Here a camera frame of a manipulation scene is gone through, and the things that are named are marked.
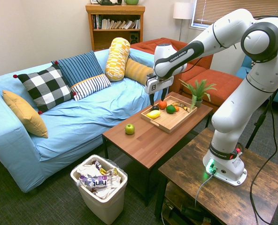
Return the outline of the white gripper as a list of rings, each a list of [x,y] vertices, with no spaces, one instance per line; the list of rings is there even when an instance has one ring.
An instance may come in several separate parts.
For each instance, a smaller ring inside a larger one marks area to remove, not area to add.
[[[154,105],[154,93],[162,90],[161,101],[164,101],[166,94],[168,92],[168,87],[173,84],[174,77],[160,81],[159,77],[154,74],[147,75],[145,92],[149,94],[150,105]]]

